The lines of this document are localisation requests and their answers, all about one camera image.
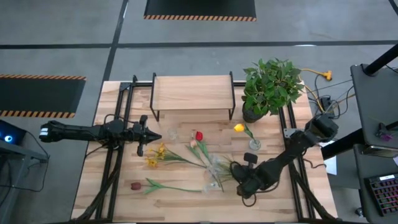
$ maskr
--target potted plant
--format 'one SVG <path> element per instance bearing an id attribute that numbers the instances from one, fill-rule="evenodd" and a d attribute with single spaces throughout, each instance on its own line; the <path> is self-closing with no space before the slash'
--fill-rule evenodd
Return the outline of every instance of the potted plant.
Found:
<path id="1" fill-rule="evenodd" d="M 278 114 L 279 108 L 289 102 L 295 103 L 301 96 L 299 91 L 304 88 L 301 85 L 300 69 L 293 63 L 277 58 L 264 63 L 262 59 L 255 67 L 245 68 L 246 85 L 244 87 L 244 101 L 242 112 L 243 119 L 247 123 L 253 123 L 268 112 L 271 115 Z"/>

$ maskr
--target orange striped edge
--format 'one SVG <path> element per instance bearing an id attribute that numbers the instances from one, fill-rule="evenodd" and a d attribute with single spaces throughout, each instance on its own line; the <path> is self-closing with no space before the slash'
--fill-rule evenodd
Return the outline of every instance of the orange striped edge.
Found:
<path id="1" fill-rule="evenodd" d="M 30 79 L 65 79 L 65 80 L 86 80 L 82 76 L 65 76 L 65 75 L 0 75 L 0 78 L 30 78 Z"/>
<path id="2" fill-rule="evenodd" d="M 146 15 L 144 19 L 160 19 L 160 20 L 200 20 L 200 21 L 244 21 L 256 22 L 257 18 L 247 16 L 193 16 L 193 15 Z"/>
<path id="3" fill-rule="evenodd" d="M 73 118 L 75 113 L 52 111 L 0 111 L 0 116 L 14 116 L 27 118 Z"/>

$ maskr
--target blue light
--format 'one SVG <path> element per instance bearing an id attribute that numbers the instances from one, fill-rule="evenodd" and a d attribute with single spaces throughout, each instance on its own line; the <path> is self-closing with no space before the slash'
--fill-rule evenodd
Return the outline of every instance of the blue light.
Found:
<path id="1" fill-rule="evenodd" d="M 12 137 L 11 136 L 6 136 L 6 137 L 4 137 L 4 140 L 6 142 L 11 142 L 12 141 Z"/>

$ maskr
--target keyboard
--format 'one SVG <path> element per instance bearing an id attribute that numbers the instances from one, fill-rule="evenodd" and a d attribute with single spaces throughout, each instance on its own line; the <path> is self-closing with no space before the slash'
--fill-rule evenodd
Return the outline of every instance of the keyboard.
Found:
<path id="1" fill-rule="evenodd" d="M 366 178 L 365 183 L 381 216 L 398 214 L 398 174 Z"/>

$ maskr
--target concrete floor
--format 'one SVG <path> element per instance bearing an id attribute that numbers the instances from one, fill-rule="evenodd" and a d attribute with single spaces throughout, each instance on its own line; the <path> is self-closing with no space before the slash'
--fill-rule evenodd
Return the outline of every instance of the concrete floor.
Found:
<path id="1" fill-rule="evenodd" d="M 110 44 L 122 0 L 0 0 L 1 44 Z M 130 1 L 120 43 L 217 41 L 339 41 L 394 40 L 398 17 L 388 0 L 256 0 L 257 22 L 145 21 L 145 0 Z M 110 80 L 150 80 L 159 75 L 214 75 L 230 70 L 242 80 L 242 68 L 259 58 L 291 59 L 299 68 L 333 71 L 333 80 L 319 78 L 318 87 L 350 80 L 349 67 L 369 63 L 391 45 L 324 47 L 218 47 L 174 49 L 117 49 Z M 83 75 L 87 83 L 69 124 L 90 125 L 103 80 L 109 49 L 0 50 L 0 73 Z M 394 61 L 391 66 L 398 66 Z M 302 73 L 314 88 L 315 75 Z M 339 97 L 351 82 L 320 90 Z M 337 138 L 360 128 L 355 98 L 336 123 Z M 49 119 L 2 118 L 34 134 Z M 31 139 L 27 143 L 38 149 Z M 51 155 L 45 187 L 40 193 L 21 192 L 12 223 L 67 221 L 79 182 L 87 143 L 44 144 Z M 40 187 L 43 167 L 32 168 L 29 187 Z M 353 211 L 359 207 L 355 190 L 332 188 L 339 217 L 365 222 Z"/>

